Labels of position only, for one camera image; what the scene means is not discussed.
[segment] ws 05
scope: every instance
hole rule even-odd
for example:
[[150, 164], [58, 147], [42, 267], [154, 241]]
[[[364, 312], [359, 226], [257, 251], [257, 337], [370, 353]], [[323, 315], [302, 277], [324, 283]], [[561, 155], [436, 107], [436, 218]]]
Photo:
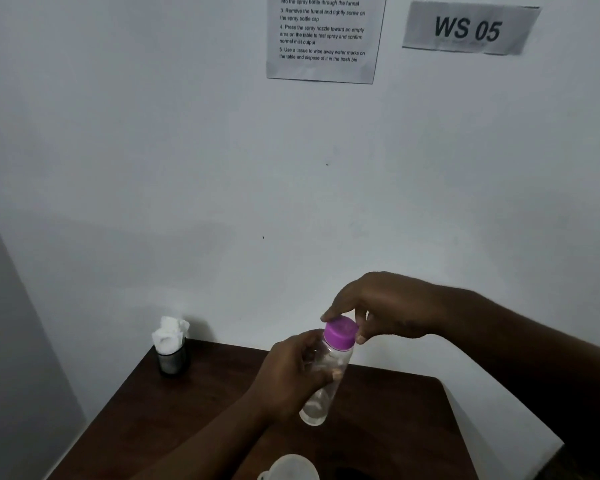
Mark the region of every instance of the ws 05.
[[[436, 37], [440, 37], [442, 32], [445, 33], [445, 37], [449, 37], [453, 32], [453, 35], [457, 39], [464, 39], [469, 35], [469, 27], [471, 26], [471, 20], [468, 18], [461, 18], [458, 20], [454, 18], [449, 21], [449, 17], [446, 16], [440, 22], [440, 17], [436, 17]], [[475, 28], [474, 37], [476, 40], [483, 40], [485, 37], [489, 42], [493, 42], [500, 36], [500, 28], [502, 22], [492, 22], [491, 25], [486, 20], [478, 23]]]

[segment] person's right arm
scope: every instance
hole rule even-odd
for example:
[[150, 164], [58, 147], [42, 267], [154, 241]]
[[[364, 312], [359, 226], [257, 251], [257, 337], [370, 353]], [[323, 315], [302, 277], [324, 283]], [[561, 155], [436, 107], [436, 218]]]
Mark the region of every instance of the person's right arm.
[[474, 292], [399, 274], [365, 274], [338, 293], [322, 319], [350, 310], [358, 343], [382, 334], [448, 339], [600, 469], [600, 347]]

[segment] white wall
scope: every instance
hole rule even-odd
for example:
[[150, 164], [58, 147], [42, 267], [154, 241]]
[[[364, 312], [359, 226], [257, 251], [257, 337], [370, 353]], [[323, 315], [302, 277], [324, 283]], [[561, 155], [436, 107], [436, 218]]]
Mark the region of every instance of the white wall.
[[[506, 0], [520, 57], [401, 48], [410, 1], [359, 86], [267, 80], [265, 0], [0, 0], [0, 231], [88, 418], [161, 313], [268, 348], [373, 269], [600, 344], [600, 0]], [[483, 479], [559, 445], [443, 340], [354, 361], [440, 377]]]
[[40, 480], [83, 424], [0, 240], [0, 480]]

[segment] person's left arm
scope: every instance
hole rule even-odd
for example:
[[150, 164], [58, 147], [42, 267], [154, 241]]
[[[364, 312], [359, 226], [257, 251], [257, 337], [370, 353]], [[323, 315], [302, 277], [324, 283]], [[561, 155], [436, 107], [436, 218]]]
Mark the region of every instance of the person's left arm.
[[297, 414], [315, 391], [339, 378], [340, 371], [304, 370], [303, 352], [321, 338], [322, 330], [312, 330], [275, 344], [245, 395], [132, 480], [231, 478], [269, 425]]

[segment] paper sign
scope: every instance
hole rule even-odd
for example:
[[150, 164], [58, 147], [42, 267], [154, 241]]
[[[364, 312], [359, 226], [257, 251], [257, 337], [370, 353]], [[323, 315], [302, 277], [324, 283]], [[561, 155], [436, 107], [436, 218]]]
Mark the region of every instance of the paper sign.
[[540, 8], [414, 1], [403, 47], [518, 55]]
[[267, 0], [267, 77], [373, 84], [386, 0]]

